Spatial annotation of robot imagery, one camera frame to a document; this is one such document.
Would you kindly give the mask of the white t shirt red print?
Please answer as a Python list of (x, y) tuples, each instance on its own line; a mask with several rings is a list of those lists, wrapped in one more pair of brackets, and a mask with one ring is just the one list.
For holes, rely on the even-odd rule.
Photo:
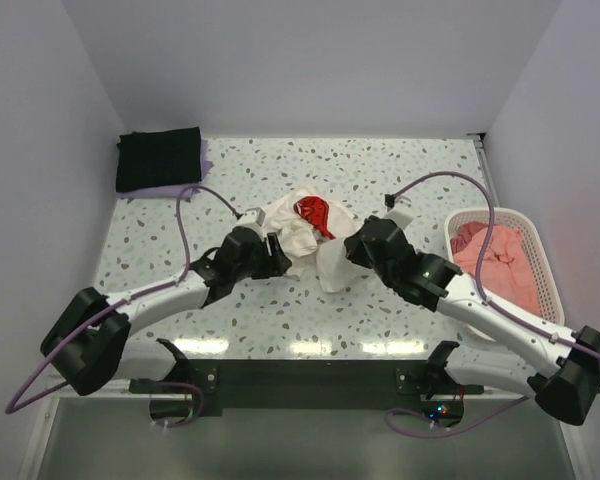
[(338, 293), (364, 272), (345, 259), (344, 240), (356, 233), (361, 223), (343, 204), (303, 186), (263, 210), (264, 231), (277, 235), (291, 261), (287, 277), (299, 279), (313, 265), (322, 291)]

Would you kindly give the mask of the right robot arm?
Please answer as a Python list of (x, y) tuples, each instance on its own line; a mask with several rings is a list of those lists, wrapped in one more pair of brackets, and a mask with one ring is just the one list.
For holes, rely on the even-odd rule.
[(495, 306), (459, 266), (416, 251), (391, 219), (367, 219), (345, 239), (344, 256), (374, 271), (405, 302), (462, 322), (506, 347), (479, 351), (441, 342), (425, 363), (430, 393), (456, 385), (491, 387), (532, 398), (563, 423), (583, 425), (600, 393), (600, 332), (573, 331), (509, 302)]

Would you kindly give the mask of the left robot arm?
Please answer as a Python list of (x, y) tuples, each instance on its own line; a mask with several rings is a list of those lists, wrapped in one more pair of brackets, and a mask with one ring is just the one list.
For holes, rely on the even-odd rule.
[(137, 332), (183, 311), (203, 309), (244, 279), (281, 277), (291, 266), (274, 233), (234, 228), (219, 247), (182, 274), (125, 292), (80, 290), (41, 343), (45, 359), (76, 393), (90, 395), (114, 379), (152, 378), (165, 392), (180, 390), (187, 368), (169, 352), (132, 353)]

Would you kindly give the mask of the pink t shirt in basket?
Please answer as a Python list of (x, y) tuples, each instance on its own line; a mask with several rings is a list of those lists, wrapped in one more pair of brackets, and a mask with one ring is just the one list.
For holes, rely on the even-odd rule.
[[(469, 222), (451, 239), (453, 262), (474, 276), (488, 225)], [(537, 288), (530, 262), (523, 250), (520, 230), (495, 225), (481, 269), (483, 287), (536, 315), (541, 315)]]

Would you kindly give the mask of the folded black t shirt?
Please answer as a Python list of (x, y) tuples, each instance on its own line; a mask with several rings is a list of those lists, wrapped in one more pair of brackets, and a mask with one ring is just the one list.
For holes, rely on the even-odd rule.
[(199, 127), (121, 135), (117, 143), (116, 192), (199, 182), (201, 146)]

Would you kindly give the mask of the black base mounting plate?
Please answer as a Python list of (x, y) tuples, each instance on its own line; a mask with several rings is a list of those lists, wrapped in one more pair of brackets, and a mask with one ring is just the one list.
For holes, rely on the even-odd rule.
[(226, 410), (379, 410), (433, 415), (433, 399), (481, 395), (424, 360), (180, 360), (162, 382), (133, 380), (154, 420), (220, 417)]

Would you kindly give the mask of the white plastic laundry basket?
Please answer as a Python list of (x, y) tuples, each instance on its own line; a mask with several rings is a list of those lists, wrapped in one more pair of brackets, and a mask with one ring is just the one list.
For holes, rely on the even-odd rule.
[[(451, 239), (457, 235), (459, 228), (469, 222), (481, 222), (488, 225), (488, 221), (489, 210), (486, 207), (459, 209), (448, 215), (445, 220), (446, 253), (452, 262), (450, 243)], [(530, 262), (538, 292), (541, 309), (541, 315), (538, 317), (563, 326), (565, 324), (564, 309), (536, 227), (525, 215), (515, 210), (498, 207), (494, 209), (495, 225), (503, 225), (521, 231), (524, 237), (523, 250)], [(485, 237), (484, 243), (489, 245), (490, 238)]]

